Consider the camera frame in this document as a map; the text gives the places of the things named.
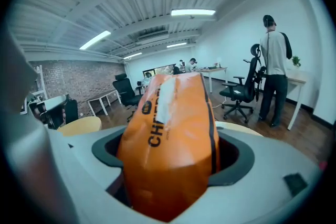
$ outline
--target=orange bag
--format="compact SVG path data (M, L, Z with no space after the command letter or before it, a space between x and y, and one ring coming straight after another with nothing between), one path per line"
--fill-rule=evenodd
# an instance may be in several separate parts
M167 118L165 124L157 121L159 114ZM220 167L218 133L202 75L153 77L117 157L124 163L134 210L171 221L195 202Z

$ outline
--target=white desk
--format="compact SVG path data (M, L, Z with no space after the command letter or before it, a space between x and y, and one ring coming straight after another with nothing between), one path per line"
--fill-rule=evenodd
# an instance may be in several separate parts
M302 99L302 92L303 92L302 88L308 81L308 74L300 70L287 70L287 71L288 71L287 73L288 83L293 84L296 87L299 87L298 102L296 104L292 119L290 120L290 123L287 127L287 129L290 130L294 124L296 116L298 115L299 109L301 107L301 103L302 103L301 99Z
M107 114L107 111L106 111L105 106L104 106L104 104L103 104L103 100L102 100L102 98L106 97L109 106L111 106L110 100L109 100L109 98L108 98L107 96L110 95L110 94L113 94L113 93L115 93L115 94L117 95L118 100L119 100L119 104L121 104L121 100L120 100L120 97L119 97L119 94L118 94L118 91L117 91L117 90L113 90L113 91L110 90L110 91L107 91L107 92L103 92L103 93L101 93L101 94L97 94L96 96L94 96L94 97L92 97L92 98L90 98L90 99L87 100L87 102L88 102L88 104L89 104L89 107L90 107L90 109L91 109L91 112L92 112L93 116L96 116L96 114L94 113L94 110L93 110L93 108L92 108L90 102L99 99L99 102L100 102L100 104L101 104L101 107L103 108L104 113L105 113L105 115L107 116L108 114Z
M209 89L210 89L210 93L212 93L212 72L217 72L217 71L224 71L225 72L225 82L227 82L227 78L226 78L226 69L227 67L221 67L221 68L215 68L215 69L205 69L205 70L199 70L199 72L203 72L208 74L209 76Z

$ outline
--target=person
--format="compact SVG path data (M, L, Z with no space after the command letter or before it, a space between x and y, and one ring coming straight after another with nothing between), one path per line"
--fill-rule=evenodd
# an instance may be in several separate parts
M292 57L292 50L286 34L276 31L277 24L272 16L265 15L263 22L267 31L260 40L260 46L266 64L266 81L259 120L266 119L275 92L275 109L270 126L276 127L280 124L281 112L287 96L286 58Z
M183 67L183 60L178 61L175 66L178 67L178 69L181 69L181 67Z
M195 58L191 58L189 63L186 64L185 66L185 72L186 73L190 73L193 72L193 64L196 63L196 59Z
M152 78L152 74L150 74L149 72L146 72L145 73L145 78L143 79L143 85L145 86L148 86L150 81L151 81L151 78Z

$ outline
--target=office chair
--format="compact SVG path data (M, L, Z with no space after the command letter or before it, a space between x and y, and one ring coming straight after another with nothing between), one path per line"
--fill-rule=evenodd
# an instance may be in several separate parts
M180 72L180 69L177 66L175 66L173 68L173 75L177 75L177 74L182 74L182 72Z
M256 72L257 63L260 62L260 49L259 44L254 44L251 47L251 53L254 56L250 61L244 60L244 62L250 63L250 69L248 72L247 79L245 84L243 84L244 77L234 77L239 80L239 84L237 83L222 83L222 85L227 86L225 90L219 92L220 95L225 97L230 97L232 101L236 101L235 104L222 104L222 108L225 106L231 107L229 111L227 111L223 119L227 120L227 115L233 111L238 110L243 117L245 118L245 123L248 123L248 118L246 114L242 111L242 109L250 109L250 112L253 113L253 107L247 105L241 105L242 102L250 103L255 96L257 96L256 100L259 98L259 87L261 86L262 76L264 75L266 68L260 67L259 71Z
M135 95L130 80L127 78L125 73L116 75L116 81L114 81L113 86L118 91L120 96L120 101L124 106L135 106L138 107L142 94ZM134 111L132 111L132 115L127 118L127 122L133 117Z

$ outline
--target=chair headrest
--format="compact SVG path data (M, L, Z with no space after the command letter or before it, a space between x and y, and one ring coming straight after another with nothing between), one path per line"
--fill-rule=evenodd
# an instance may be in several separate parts
M119 75L116 75L116 80L122 80L122 79L125 79L126 77L127 75L125 73L119 74Z
M251 54L254 56L254 57L260 57L260 44L254 44L252 47L251 47Z

